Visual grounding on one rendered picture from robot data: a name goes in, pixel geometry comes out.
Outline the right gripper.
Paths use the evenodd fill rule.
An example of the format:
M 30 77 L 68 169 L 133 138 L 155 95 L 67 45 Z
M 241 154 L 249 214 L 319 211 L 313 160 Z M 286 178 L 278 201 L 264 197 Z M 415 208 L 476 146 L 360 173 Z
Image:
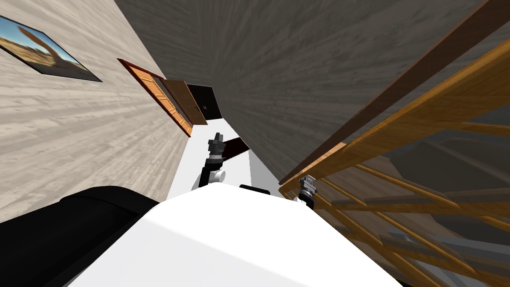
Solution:
M 300 194 L 316 194 L 317 188 L 314 186 L 315 178 L 310 175 L 299 180 L 300 182 Z

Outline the orange panelled door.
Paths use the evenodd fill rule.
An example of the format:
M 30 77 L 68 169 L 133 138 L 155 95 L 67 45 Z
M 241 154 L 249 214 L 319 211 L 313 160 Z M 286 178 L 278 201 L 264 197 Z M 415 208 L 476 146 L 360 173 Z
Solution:
M 118 61 L 127 69 L 127 71 L 141 84 L 141 86 L 152 96 L 152 98 L 166 111 L 173 121 L 190 138 L 192 127 L 186 122 L 184 117 L 177 111 L 175 105 L 165 95 L 163 89 L 155 81 L 155 78 L 163 80 L 151 71 L 134 65 L 126 60 L 118 58 Z

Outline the desert landscape wall picture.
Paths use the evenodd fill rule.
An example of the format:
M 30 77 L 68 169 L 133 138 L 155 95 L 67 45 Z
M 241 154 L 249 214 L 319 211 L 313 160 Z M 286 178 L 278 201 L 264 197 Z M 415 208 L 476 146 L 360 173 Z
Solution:
M 41 74 L 101 82 L 45 33 L 1 15 L 0 48 Z

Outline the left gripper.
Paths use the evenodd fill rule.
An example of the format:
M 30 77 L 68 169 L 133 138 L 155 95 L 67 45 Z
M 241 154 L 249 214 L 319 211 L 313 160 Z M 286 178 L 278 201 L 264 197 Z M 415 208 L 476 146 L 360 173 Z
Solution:
M 225 146 L 224 136 L 220 133 L 216 133 L 214 139 L 208 140 L 209 157 L 207 161 L 224 161 L 223 154 Z

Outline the brown wooden door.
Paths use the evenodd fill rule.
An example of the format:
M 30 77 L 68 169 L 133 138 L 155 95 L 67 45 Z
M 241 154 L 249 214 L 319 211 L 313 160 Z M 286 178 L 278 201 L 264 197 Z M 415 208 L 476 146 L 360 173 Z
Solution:
M 171 93 L 192 125 L 207 125 L 185 81 L 163 79 L 162 83 Z

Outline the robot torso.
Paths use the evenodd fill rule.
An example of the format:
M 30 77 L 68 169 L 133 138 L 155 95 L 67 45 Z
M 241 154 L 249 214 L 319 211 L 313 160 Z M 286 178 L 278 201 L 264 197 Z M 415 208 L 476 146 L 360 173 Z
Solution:
M 152 208 L 69 287 L 401 287 L 304 204 L 213 183 Z

